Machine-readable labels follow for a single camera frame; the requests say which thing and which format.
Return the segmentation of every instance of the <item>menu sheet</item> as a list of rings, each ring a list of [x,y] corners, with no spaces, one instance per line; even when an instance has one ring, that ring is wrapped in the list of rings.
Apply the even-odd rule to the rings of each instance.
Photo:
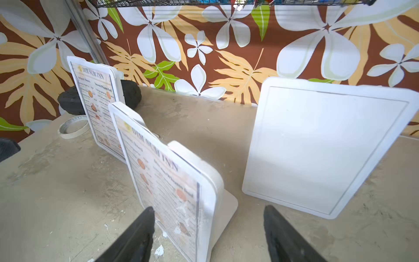
[[[196,261],[199,183],[117,115],[115,121],[144,207],[154,208],[167,234]]]
[[[93,135],[98,143],[124,159],[108,109],[108,104],[115,102],[111,75],[73,62],[71,66],[81,91],[79,95],[87,108],[85,113],[90,118]]]

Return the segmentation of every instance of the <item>metal pole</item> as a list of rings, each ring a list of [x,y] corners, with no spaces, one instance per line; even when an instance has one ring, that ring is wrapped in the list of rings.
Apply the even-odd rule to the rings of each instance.
[[[77,0],[65,0],[65,2],[70,11],[71,20],[73,21],[80,35],[89,46],[90,55],[92,56],[93,61],[95,61],[97,64],[109,65],[105,53],[96,40],[95,34],[89,24],[89,21],[84,16],[80,3]]]

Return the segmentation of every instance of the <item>white plastic base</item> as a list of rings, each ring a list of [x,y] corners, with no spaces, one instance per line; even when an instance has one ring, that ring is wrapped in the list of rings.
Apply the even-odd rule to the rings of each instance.
[[[191,164],[194,168],[200,171],[203,175],[205,175],[210,181],[213,182],[217,188],[217,204],[215,206],[214,218],[212,220],[211,237],[209,240],[207,256],[208,262],[211,258],[212,248],[220,238],[228,222],[234,215],[234,212],[237,210],[237,198],[235,198],[230,192],[224,189],[224,182],[220,174],[207,162],[203,161],[192,151],[177,141],[170,142],[168,147],[184,160],[186,160],[189,164]]]
[[[219,201],[215,209],[214,220],[212,222],[211,239],[209,240],[209,251],[207,262],[210,261],[212,248],[221,236],[228,222],[233,217],[238,207],[237,198],[235,198],[230,192],[223,189],[222,193],[219,193]]]

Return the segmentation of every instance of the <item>wire basket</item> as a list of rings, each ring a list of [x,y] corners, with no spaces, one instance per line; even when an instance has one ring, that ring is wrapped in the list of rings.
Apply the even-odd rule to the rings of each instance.
[[[372,5],[376,0],[88,0],[96,8],[160,5]]]

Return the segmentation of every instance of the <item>white paint speck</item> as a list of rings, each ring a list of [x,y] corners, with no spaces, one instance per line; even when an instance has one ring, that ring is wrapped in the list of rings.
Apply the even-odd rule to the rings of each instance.
[[[173,232],[175,232],[175,234],[180,234],[181,233],[181,229],[177,226],[175,228],[175,230],[173,230]]]
[[[156,256],[163,256],[163,254],[164,254],[164,248],[163,248],[163,245],[160,245],[157,249],[156,249],[156,252],[154,252],[154,255],[156,255]]]

